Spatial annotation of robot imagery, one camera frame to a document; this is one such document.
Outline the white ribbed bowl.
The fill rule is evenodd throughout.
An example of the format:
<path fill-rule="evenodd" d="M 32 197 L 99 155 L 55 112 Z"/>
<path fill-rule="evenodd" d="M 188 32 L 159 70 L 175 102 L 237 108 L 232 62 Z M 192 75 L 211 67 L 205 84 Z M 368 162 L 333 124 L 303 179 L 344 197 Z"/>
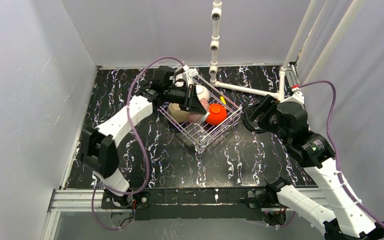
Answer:
<path fill-rule="evenodd" d="M 195 91 L 200 101 L 205 100 L 206 103 L 210 100 L 209 90 L 203 85 L 195 85 Z"/>

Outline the floral beige bowl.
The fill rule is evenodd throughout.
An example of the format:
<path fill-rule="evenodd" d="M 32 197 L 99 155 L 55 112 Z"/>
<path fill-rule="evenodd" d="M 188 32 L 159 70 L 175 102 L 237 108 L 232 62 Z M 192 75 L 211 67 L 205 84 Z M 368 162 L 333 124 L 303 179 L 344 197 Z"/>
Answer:
<path fill-rule="evenodd" d="M 167 107 L 167 112 L 177 123 L 186 122 L 190 114 L 187 111 L 181 110 L 178 103 L 170 103 Z"/>

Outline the glossy orange bowl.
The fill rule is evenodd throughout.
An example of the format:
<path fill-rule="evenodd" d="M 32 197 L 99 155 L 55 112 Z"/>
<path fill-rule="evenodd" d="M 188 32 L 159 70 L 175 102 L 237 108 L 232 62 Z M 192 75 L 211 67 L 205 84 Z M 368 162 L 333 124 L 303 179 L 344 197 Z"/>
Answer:
<path fill-rule="evenodd" d="M 226 108 L 219 103 L 210 104 L 208 112 L 209 115 L 205 121 L 213 126 L 221 124 L 228 117 Z"/>

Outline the white wire dish rack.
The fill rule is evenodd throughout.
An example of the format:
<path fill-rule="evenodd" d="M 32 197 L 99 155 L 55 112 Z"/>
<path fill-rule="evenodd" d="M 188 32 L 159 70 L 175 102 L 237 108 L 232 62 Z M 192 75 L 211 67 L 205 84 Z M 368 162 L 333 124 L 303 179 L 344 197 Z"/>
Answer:
<path fill-rule="evenodd" d="M 162 93 L 158 112 L 198 154 L 239 123 L 242 107 L 201 77 L 195 68 L 160 66 L 151 85 Z"/>

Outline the orange patterned bowl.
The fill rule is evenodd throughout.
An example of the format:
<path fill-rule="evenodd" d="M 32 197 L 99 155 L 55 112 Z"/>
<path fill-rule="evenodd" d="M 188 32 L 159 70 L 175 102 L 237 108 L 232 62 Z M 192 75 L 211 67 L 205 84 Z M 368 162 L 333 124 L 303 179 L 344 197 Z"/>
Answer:
<path fill-rule="evenodd" d="M 205 114 L 190 112 L 186 117 L 186 121 L 192 124 L 199 124 L 205 122 L 209 115 L 209 112 L 206 112 Z"/>

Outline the plain white bowl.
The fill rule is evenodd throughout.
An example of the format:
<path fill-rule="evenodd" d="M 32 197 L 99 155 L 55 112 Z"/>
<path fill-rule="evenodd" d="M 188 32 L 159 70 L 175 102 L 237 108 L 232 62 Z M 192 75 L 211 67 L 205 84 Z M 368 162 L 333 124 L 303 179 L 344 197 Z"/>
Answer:
<path fill-rule="evenodd" d="M 174 86 L 176 88 L 188 87 L 194 83 L 193 78 L 190 77 L 187 73 L 181 73 L 176 75 L 174 80 Z"/>

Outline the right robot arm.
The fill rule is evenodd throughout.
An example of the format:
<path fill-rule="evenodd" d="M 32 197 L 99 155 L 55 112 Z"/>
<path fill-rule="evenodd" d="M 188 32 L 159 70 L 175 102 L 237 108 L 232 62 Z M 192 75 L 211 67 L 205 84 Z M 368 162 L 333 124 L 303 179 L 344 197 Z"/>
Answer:
<path fill-rule="evenodd" d="M 384 238 L 384 222 L 361 208 L 361 201 L 336 167 L 335 151 L 322 135 L 310 130 L 308 113 L 300 103 L 281 102 L 268 95 L 248 105 L 242 120 L 250 131 L 275 134 L 287 153 L 313 179 L 329 206 L 310 199 L 284 178 L 265 186 L 272 203 L 294 210 L 327 240 Z"/>

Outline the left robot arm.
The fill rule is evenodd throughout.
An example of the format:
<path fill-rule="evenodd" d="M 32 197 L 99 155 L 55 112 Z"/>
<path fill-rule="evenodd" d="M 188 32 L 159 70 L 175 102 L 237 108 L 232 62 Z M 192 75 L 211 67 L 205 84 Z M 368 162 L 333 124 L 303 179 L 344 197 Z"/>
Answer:
<path fill-rule="evenodd" d="M 81 163 L 92 170 L 103 186 L 118 197 L 140 193 L 150 177 L 150 164 L 136 125 L 153 114 L 164 103 L 177 104 L 186 112 L 186 120 L 197 124 L 209 116 L 209 90 L 195 83 L 198 71 L 184 65 L 178 69 L 160 66 L 152 80 L 144 82 L 136 93 L 129 89 L 126 106 L 109 120 L 95 128 L 85 128 L 80 137 Z M 118 147 L 125 136 L 133 132 L 142 150 L 145 180 L 136 191 L 119 169 Z"/>

